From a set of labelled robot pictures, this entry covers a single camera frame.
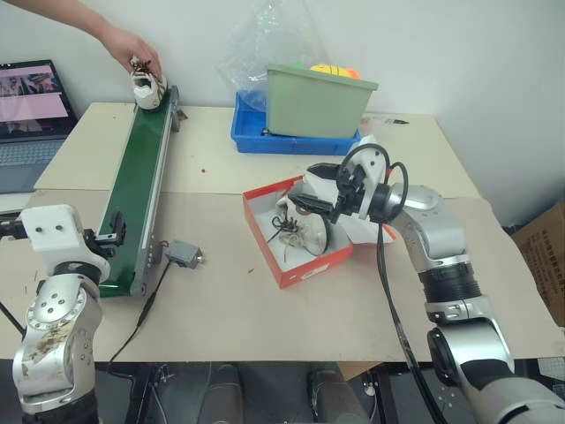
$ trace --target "green plastic bin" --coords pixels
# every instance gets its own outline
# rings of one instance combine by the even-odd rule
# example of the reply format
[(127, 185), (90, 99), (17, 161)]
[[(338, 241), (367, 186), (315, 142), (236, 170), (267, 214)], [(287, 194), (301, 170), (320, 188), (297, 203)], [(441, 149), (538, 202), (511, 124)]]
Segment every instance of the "green plastic bin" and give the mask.
[(353, 137), (378, 84), (300, 69), (267, 67), (267, 128), (297, 137)]

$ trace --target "cardboard box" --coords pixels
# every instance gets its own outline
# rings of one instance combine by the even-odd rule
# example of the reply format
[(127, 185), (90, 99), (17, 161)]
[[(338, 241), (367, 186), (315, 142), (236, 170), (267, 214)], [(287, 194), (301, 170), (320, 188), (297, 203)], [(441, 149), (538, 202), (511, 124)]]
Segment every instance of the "cardboard box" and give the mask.
[[(331, 239), (328, 250), (320, 256), (309, 254), (301, 247), (287, 247), (278, 238), (267, 242), (276, 232), (271, 224), (275, 216), (275, 204), (293, 187), (300, 187), (303, 193), (315, 194), (313, 188), (303, 181), (302, 176), (243, 194), (245, 219), (281, 289), (334, 267), (345, 261), (353, 252), (348, 233), (340, 224), (330, 224)], [(388, 227), (384, 228), (385, 242), (394, 240), (394, 233)]]
[(512, 238), (555, 323), (565, 327), (565, 199), (517, 231)]

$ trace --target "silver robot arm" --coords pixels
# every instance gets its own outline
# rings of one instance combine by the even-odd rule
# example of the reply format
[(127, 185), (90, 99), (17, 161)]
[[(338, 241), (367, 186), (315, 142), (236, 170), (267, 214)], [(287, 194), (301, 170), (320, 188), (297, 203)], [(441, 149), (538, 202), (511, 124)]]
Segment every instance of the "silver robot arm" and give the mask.
[(98, 284), (108, 278), (124, 227), (96, 237), (67, 205), (25, 209), (0, 236), (28, 237), (48, 277), (26, 312), (26, 334), (12, 373), (25, 423), (98, 424), (94, 332), (102, 320)]
[[(393, 185), (386, 208), (399, 204)], [(434, 190), (410, 186), (391, 223), (403, 236), (424, 285), (426, 313), (436, 324), (428, 345), (438, 378), (458, 386), (479, 424), (563, 423), (565, 402), (543, 385), (514, 374), (514, 361), (488, 297), (473, 277), (463, 228)]]
[(427, 335), (436, 374), (462, 390), (479, 424), (565, 422), (563, 400), (514, 374), (488, 298), (474, 279), (463, 227), (428, 187), (409, 185), (402, 204), (403, 185), (380, 182), (392, 168), (386, 150), (374, 143), (373, 136), (365, 137), (340, 165), (318, 163), (308, 169), (335, 180), (335, 204), (303, 194), (290, 195), (291, 200), (334, 223), (340, 214), (355, 213), (398, 229), (424, 285), (428, 319), (436, 324)]

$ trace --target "human arm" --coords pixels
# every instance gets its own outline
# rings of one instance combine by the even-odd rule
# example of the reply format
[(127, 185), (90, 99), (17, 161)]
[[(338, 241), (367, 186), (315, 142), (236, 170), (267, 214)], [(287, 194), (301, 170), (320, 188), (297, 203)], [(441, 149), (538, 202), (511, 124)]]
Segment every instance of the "human arm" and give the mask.
[(133, 56), (151, 61), (149, 70), (159, 80), (161, 62), (157, 52), (135, 34), (111, 25), (100, 13), (78, 0), (5, 0), (26, 11), (78, 28), (98, 39), (108, 52), (128, 71)]

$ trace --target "laptop screen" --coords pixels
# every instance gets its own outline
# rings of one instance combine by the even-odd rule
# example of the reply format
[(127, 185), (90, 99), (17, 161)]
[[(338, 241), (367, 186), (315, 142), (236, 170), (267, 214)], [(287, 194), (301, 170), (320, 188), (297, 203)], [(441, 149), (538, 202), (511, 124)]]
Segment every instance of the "laptop screen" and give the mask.
[(67, 135), (76, 123), (50, 61), (0, 64), (0, 142)]

